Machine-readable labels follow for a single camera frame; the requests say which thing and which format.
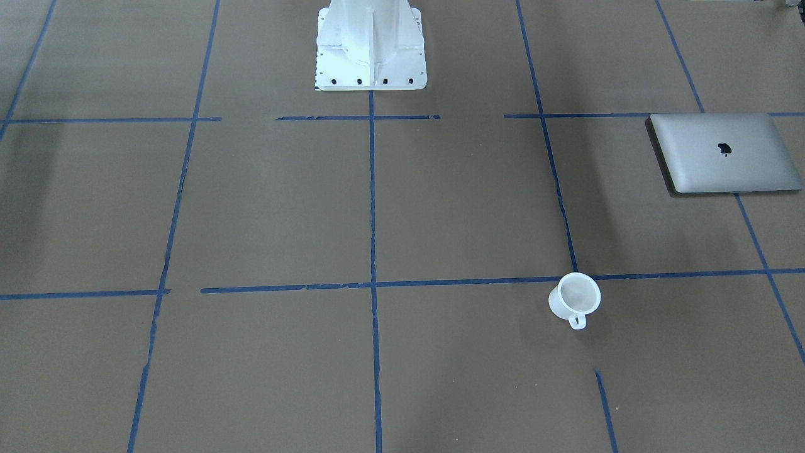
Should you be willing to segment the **white plastic cup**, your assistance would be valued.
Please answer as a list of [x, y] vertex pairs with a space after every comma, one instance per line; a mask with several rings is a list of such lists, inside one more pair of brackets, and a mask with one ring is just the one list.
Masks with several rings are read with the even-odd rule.
[[601, 289], [591, 276], [572, 272], [563, 276], [548, 296], [549, 308], [558, 318], [569, 322], [573, 330], [587, 326], [587, 315], [602, 301]]

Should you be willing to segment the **silver closed laptop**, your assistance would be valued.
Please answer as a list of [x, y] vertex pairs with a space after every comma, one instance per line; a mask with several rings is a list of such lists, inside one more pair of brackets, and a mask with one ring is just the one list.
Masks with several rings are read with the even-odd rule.
[[767, 113], [653, 113], [649, 121], [675, 193], [803, 189]]

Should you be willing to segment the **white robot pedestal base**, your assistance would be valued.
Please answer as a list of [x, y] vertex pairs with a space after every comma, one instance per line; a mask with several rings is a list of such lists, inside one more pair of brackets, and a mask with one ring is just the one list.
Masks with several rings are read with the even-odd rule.
[[314, 88], [421, 90], [425, 32], [408, 1], [331, 1], [317, 15]]

